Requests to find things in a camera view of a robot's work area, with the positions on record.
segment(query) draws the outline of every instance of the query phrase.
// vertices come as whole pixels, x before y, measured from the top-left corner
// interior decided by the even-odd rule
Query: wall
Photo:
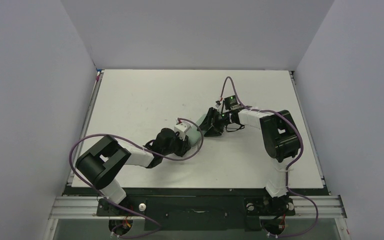
[[[294,70],[333,0],[61,0],[105,69]]]
[[[59,0],[0,0],[0,239],[43,237],[95,76]]]
[[[353,239],[384,239],[384,1],[336,0],[295,72]]]

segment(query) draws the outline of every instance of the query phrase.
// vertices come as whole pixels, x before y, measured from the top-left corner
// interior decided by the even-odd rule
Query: white tabletop surface
[[[304,153],[290,172],[290,186],[322,188],[288,71],[105,70],[86,135],[114,134],[144,145],[162,128],[173,128],[177,117],[196,121],[206,114],[219,98],[226,76],[233,78],[244,104],[290,111],[304,143]],[[231,95],[228,82],[223,96]],[[99,139],[86,140],[81,152]],[[261,131],[248,126],[221,137],[206,137],[201,151],[186,161],[164,159],[152,169],[125,165],[116,179],[125,188],[264,188],[273,171],[271,161]],[[77,177],[72,186],[87,187]]]

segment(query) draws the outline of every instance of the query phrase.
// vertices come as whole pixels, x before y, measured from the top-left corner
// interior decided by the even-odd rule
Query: cable
[[[301,134],[300,132],[298,131],[298,129],[289,121],[287,120],[284,116],[282,116],[280,113],[278,113],[277,111],[273,111],[273,110],[259,110],[259,109],[255,109],[255,108],[250,108],[248,106],[246,106],[245,104],[243,104],[241,102],[241,100],[239,99],[238,97],[238,93],[236,92],[236,88],[235,88],[235,84],[233,82],[233,79],[230,77],[230,76],[227,76],[226,79],[224,80],[224,83],[223,83],[223,88],[221,89],[221,94],[220,94],[220,98],[223,97],[223,92],[225,91],[225,86],[226,86],[226,82],[230,80],[231,82],[231,85],[232,85],[232,88],[233,88],[233,92],[234,92],[234,95],[236,96],[236,100],[237,102],[245,109],[247,110],[250,110],[250,111],[256,111],[256,112],[261,112],[261,113],[272,113],[272,114],[275,114],[276,116],[278,116],[279,118],[281,118],[285,123],[287,123],[291,128],[292,130],[294,131],[294,133],[296,134],[296,136],[298,137],[298,141],[299,141],[299,146],[301,147],[301,151],[299,151],[299,154],[298,156],[296,156],[296,158],[294,160],[292,160],[288,165],[286,165],[286,168],[285,170],[287,171],[291,166],[292,164],[296,163],[300,158],[301,156],[303,155],[303,152],[304,152],[304,144],[303,144],[303,138],[301,137]],[[301,198],[304,198],[308,201],[310,201],[314,207],[315,207],[315,220],[314,220],[314,223],[309,227],[307,228],[306,230],[302,231],[302,232],[299,232],[299,233],[294,233],[294,234],[289,234],[289,235],[282,235],[282,236],[277,236],[277,235],[273,235],[271,233],[269,233],[269,236],[272,236],[272,237],[277,237],[277,238],[288,238],[288,237],[296,237],[296,236],[300,236],[300,235],[303,235],[305,233],[307,233],[308,231],[310,231],[311,229],[313,229],[317,222],[319,221],[319,209],[317,208],[317,205],[316,203],[311,200],[309,197],[307,196],[304,196],[304,195],[301,195],[299,193],[296,193],[294,191],[292,191],[289,187],[288,187],[288,183],[289,183],[289,174],[288,174],[288,171],[285,173],[285,185],[286,185],[286,190],[291,193],[292,195],[295,195],[295,196],[298,196],[298,197],[301,197]]]
[[[150,218],[150,217],[148,217],[148,216],[146,216],[146,215],[143,215],[143,214],[141,214],[141,213],[139,213],[139,212],[135,212],[135,211],[133,211],[133,210],[130,210],[130,209],[124,207],[124,206],[120,206],[120,205],[118,205],[117,203],[115,203],[115,202],[111,201],[110,199],[106,198],[105,195],[103,195],[101,191],[99,191],[96,187],[94,187],[91,183],[89,183],[85,178],[83,178],[83,177],[77,172],[77,170],[76,170],[76,168],[74,167],[74,164],[73,164],[73,152],[74,152],[74,150],[76,149],[76,147],[77,147],[81,142],[83,142],[83,141],[86,140],[86,139],[90,139],[90,138],[94,138],[94,137],[103,137],[103,136],[106,136],[106,135],[110,135],[111,137],[113,137],[113,138],[115,138],[115,139],[123,140],[123,141],[125,141],[125,142],[127,142],[127,143],[129,143],[129,144],[131,144],[131,145],[133,145],[133,146],[135,146],[135,147],[138,148],[138,149],[144,150],[144,151],[146,151],[146,152],[148,152],[148,153],[151,153],[151,154],[160,156],[160,157],[165,158],[165,159],[169,159],[169,160],[173,160],[173,161],[184,161],[184,160],[188,160],[188,159],[192,158],[193,156],[195,156],[195,155],[201,150],[201,147],[203,146],[203,142],[204,142],[204,133],[202,132],[202,130],[200,129],[200,127],[199,127],[195,122],[193,122],[193,121],[191,121],[191,120],[188,120],[188,119],[185,119],[185,118],[178,118],[177,120],[178,120],[179,122],[181,122],[181,121],[186,121],[186,122],[189,122],[189,123],[193,124],[193,125],[196,127],[196,129],[198,129],[199,132],[201,133],[201,143],[200,143],[200,145],[198,146],[198,149],[197,149],[192,155],[190,155],[190,156],[188,156],[188,157],[185,157],[185,158],[183,158],[183,159],[175,159],[175,158],[171,158],[171,157],[168,157],[168,156],[164,156],[164,155],[159,154],[159,153],[157,153],[157,152],[154,152],[154,151],[151,151],[151,150],[149,150],[149,149],[143,148],[143,147],[137,145],[136,143],[134,143],[134,142],[130,141],[129,139],[124,138],[124,137],[122,137],[122,136],[117,136],[117,135],[113,135],[113,134],[105,134],[105,133],[97,133],[97,134],[92,134],[92,135],[85,136],[85,137],[83,137],[82,139],[78,140],[78,141],[71,147],[71,149],[70,149],[70,153],[69,153],[69,156],[68,156],[68,163],[69,163],[70,168],[71,168],[71,170],[73,171],[73,173],[74,173],[80,180],[82,180],[85,184],[87,184],[89,187],[91,187],[93,190],[95,190],[99,195],[101,195],[102,197],[104,197],[105,200],[108,201],[108,203],[111,204],[111,205],[113,205],[114,207],[119,208],[119,209],[121,209],[121,210],[123,210],[123,211],[126,211],[126,212],[128,212],[128,213],[131,213],[131,214],[133,214],[133,215],[142,217],[142,218],[144,218],[144,219],[146,219],[146,220],[148,220],[148,221],[150,221],[150,222],[152,222],[152,223],[154,223],[154,224],[156,224],[156,225],[158,226],[158,228],[157,228],[156,230],[149,231],[149,232],[142,233],[142,234],[135,235],[135,236],[120,236],[120,235],[119,235],[118,237],[120,237],[120,238],[122,238],[122,239],[136,239],[136,238],[141,238],[141,237],[144,237],[144,236],[153,234],[153,233],[155,233],[155,232],[158,232],[159,230],[161,230],[162,226],[161,226],[161,224],[159,224],[159,223],[158,223],[157,221],[155,221],[154,219],[152,219],[152,218]],[[120,226],[122,226],[122,224],[115,226],[115,227],[111,230],[111,234],[114,233],[115,230],[116,230],[117,228],[119,228]]]

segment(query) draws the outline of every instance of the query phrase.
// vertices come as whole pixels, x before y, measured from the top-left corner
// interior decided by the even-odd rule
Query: purple cable
[[[223,92],[225,91],[225,86],[226,86],[226,82],[228,81],[228,79],[230,80],[231,84],[232,84],[232,88],[233,88],[233,92],[234,92],[234,95],[236,96],[236,100],[237,102],[245,109],[247,110],[250,110],[250,111],[255,111],[255,112],[259,112],[259,113],[272,113],[272,114],[275,114],[276,116],[278,116],[279,118],[281,118],[283,121],[285,121],[285,123],[287,123],[291,128],[292,130],[295,132],[296,136],[298,137],[298,141],[299,141],[299,145],[301,147],[301,151],[299,151],[299,154],[298,156],[296,156],[296,158],[294,160],[292,160],[287,166],[286,166],[286,170],[288,170],[292,164],[296,163],[300,158],[301,156],[303,155],[303,151],[304,151],[304,144],[303,144],[303,138],[301,137],[301,134],[300,132],[298,131],[298,129],[289,121],[287,120],[284,116],[282,116],[280,113],[278,113],[277,111],[273,111],[273,110],[259,110],[259,109],[255,109],[255,108],[249,108],[247,107],[245,104],[243,104],[241,102],[241,100],[239,99],[239,96],[238,96],[238,93],[236,92],[236,88],[235,88],[235,84],[233,83],[233,79],[230,77],[230,76],[227,76],[226,79],[224,80],[224,83],[223,83],[223,88],[221,89],[221,95],[220,95],[220,98],[223,97]],[[317,208],[317,205],[316,203],[310,199],[309,197],[307,196],[304,196],[304,195],[301,195],[299,193],[296,193],[294,191],[292,191],[289,187],[288,187],[288,183],[289,183],[289,174],[288,172],[285,173],[285,183],[286,183],[286,189],[288,190],[288,192],[290,192],[291,194],[295,195],[295,196],[298,196],[298,197],[301,197],[301,198],[304,198],[304,199],[307,199],[308,201],[310,201],[314,207],[315,207],[315,220],[314,220],[314,223],[309,227],[307,228],[306,230],[302,231],[302,232],[299,232],[299,233],[294,233],[294,234],[289,234],[289,235],[280,235],[280,236],[277,236],[278,238],[289,238],[289,237],[296,237],[296,236],[300,236],[300,235],[303,235],[305,233],[307,233],[308,231],[310,231],[311,229],[313,229],[317,222],[319,221],[319,209]]]
[[[157,153],[157,152],[151,151],[151,150],[149,150],[149,149],[147,149],[147,148],[141,147],[141,146],[137,145],[136,143],[134,143],[134,142],[130,141],[129,139],[124,138],[124,137],[122,137],[122,136],[117,136],[117,135],[113,135],[113,134],[105,134],[105,133],[97,133],[97,134],[92,134],[92,135],[85,136],[85,137],[83,137],[82,139],[78,140],[78,141],[71,147],[71,149],[70,149],[70,153],[69,153],[69,156],[68,156],[68,163],[70,164],[70,168],[71,168],[71,170],[73,171],[73,173],[74,173],[80,180],[82,180],[85,184],[87,184],[87,185],[88,185],[89,187],[91,187],[93,190],[95,190],[96,192],[98,192],[99,195],[101,195],[102,197],[104,197],[104,198],[108,201],[108,203],[111,204],[111,205],[113,205],[114,207],[119,208],[119,209],[121,209],[121,210],[124,210],[124,211],[126,211],[126,212],[129,212],[129,213],[131,213],[131,214],[133,214],[133,215],[142,217],[142,218],[144,218],[144,219],[146,219],[146,220],[148,220],[148,221],[153,222],[154,224],[156,224],[156,225],[158,226],[158,229],[156,229],[156,230],[153,230],[153,231],[150,231],[150,232],[146,232],[146,233],[142,233],[142,234],[135,235],[135,236],[122,236],[122,235],[120,235],[120,238],[122,238],[122,239],[136,239],[136,238],[141,238],[141,237],[144,237],[144,236],[153,234],[153,233],[155,233],[155,232],[158,232],[159,230],[161,230],[161,227],[162,227],[162,226],[161,226],[161,224],[159,224],[159,223],[158,223],[157,221],[155,221],[154,219],[152,219],[152,218],[150,218],[150,217],[148,217],[148,216],[145,216],[145,215],[143,215],[143,214],[141,214],[141,213],[138,213],[138,212],[135,212],[135,211],[133,211],[133,210],[130,210],[130,209],[126,208],[126,207],[120,206],[120,205],[118,205],[117,203],[115,203],[115,202],[109,200],[108,198],[106,198],[106,197],[102,194],[101,191],[99,191],[98,189],[96,189],[96,187],[94,187],[92,184],[90,184],[86,179],[84,179],[84,178],[77,172],[77,170],[76,170],[76,168],[74,167],[74,164],[73,164],[73,152],[74,152],[74,150],[76,149],[76,147],[77,147],[81,142],[83,142],[83,141],[86,140],[86,139],[90,139],[90,138],[94,138],[94,137],[103,137],[103,136],[106,136],[106,135],[110,135],[111,137],[113,137],[113,138],[115,138],[115,139],[123,140],[123,141],[128,142],[129,144],[135,146],[135,147],[138,148],[138,149],[141,149],[141,150],[144,150],[144,151],[146,151],[146,152],[148,152],[148,153],[151,153],[151,154],[154,154],[154,155],[163,157],[163,158],[165,158],[165,159],[169,159],[169,160],[173,160],[173,161],[184,161],[184,160],[188,160],[188,159],[192,158],[193,156],[195,156],[195,155],[201,150],[201,147],[203,146],[203,143],[204,143],[204,133],[202,132],[202,130],[200,129],[200,127],[199,127],[195,122],[193,122],[193,121],[191,121],[191,120],[188,120],[188,119],[185,119],[185,118],[178,118],[177,120],[178,120],[178,121],[185,121],[185,122],[189,122],[189,123],[193,124],[193,125],[199,130],[199,132],[201,133],[201,143],[200,143],[200,145],[198,146],[198,149],[197,149],[192,155],[190,155],[190,156],[188,156],[188,157],[185,157],[185,158],[183,158],[183,159],[175,159],[175,158],[171,158],[171,157],[168,157],[168,156],[164,156],[164,155],[159,154],[159,153]],[[122,226],[122,224],[117,225],[117,226],[115,226],[111,231],[114,233],[115,230],[116,230],[117,228],[121,227],[121,226]]]

